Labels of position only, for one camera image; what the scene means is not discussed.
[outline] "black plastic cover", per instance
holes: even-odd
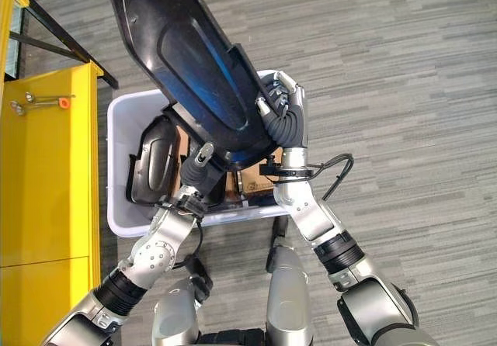
[[[137,156],[130,154],[126,197],[137,204],[169,198],[176,181],[179,133],[170,119],[155,117],[141,135]]]
[[[255,107],[257,73],[240,45],[232,45],[203,0],[111,0],[131,56],[170,100],[183,129],[212,161],[236,171],[276,149]]]

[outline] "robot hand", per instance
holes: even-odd
[[[263,97],[255,102],[269,135],[283,148],[281,164],[262,166],[262,174],[279,175],[274,182],[276,202],[290,214],[333,286],[343,292],[338,308],[351,337],[359,345],[437,346],[419,329],[415,307],[405,292],[384,277],[336,215],[314,197],[308,182],[312,171],[307,163],[304,89],[282,71],[262,81],[283,86],[288,94],[283,109]]]

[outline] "black cable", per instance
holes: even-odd
[[[173,266],[172,266],[172,269],[173,270],[176,270],[177,268],[181,268],[181,267],[185,267],[186,264],[194,259],[200,252],[200,247],[202,246],[202,241],[203,241],[203,230],[202,230],[202,224],[200,223],[200,220],[199,219],[196,219],[195,220],[196,222],[196,225],[198,226],[199,228],[199,233],[200,233],[200,239],[199,239],[199,243],[198,245],[196,246],[195,248],[195,251],[193,251],[193,253],[191,255],[189,255],[189,257],[187,259],[184,259],[183,261],[181,262],[176,262]]]
[[[329,167],[336,165],[342,161],[347,161],[346,164],[344,165],[342,172],[336,176],[336,181],[333,182],[333,184],[330,186],[328,191],[325,192],[323,195],[322,199],[327,200],[329,199],[329,196],[332,195],[332,193],[338,188],[340,183],[342,183],[342,180],[349,174],[349,172],[352,170],[352,167],[354,166],[354,157],[351,154],[340,154],[339,156],[334,157],[335,161],[329,165]]]
[[[317,178],[324,170],[335,166],[339,164],[342,161],[347,161],[345,166],[343,167],[342,172],[336,176],[336,181],[330,186],[328,191],[325,192],[323,195],[322,199],[327,200],[329,196],[337,189],[337,187],[342,183],[342,180],[349,174],[349,172],[352,170],[352,167],[354,165],[354,157],[352,154],[339,154],[338,156],[334,156],[333,158],[330,158],[328,161],[326,161],[323,164],[316,165],[316,164],[308,164],[309,168],[317,168],[318,170],[311,175],[310,177],[303,177],[303,178],[297,178],[297,179],[285,179],[283,181],[272,181],[269,179],[273,184],[276,185],[281,185],[283,183],[293,183],[293,182],[304,182],[304,181],[310,181],[314,178]]]

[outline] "robot leg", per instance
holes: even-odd
[[[271,344],[308,346],[314,336],[308,276],[295,250],[284,237],[275,239],[266,269],[273,275],[266,319],[267,336]]]

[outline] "black rubber joint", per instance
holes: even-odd
[[[364,257],[363,251],[347,231],[319,245],[314,253],[330,275],[348,268]]]
[[[118,268],[93,289],[93,294],[105,308],[123,317],[130,313],[146,292],[146,289],[132,283]]]
[[[184,185],[195,187],[207,178],[207,168],[196,165],[195,158],[190,156],[181,164],[179,174]]]

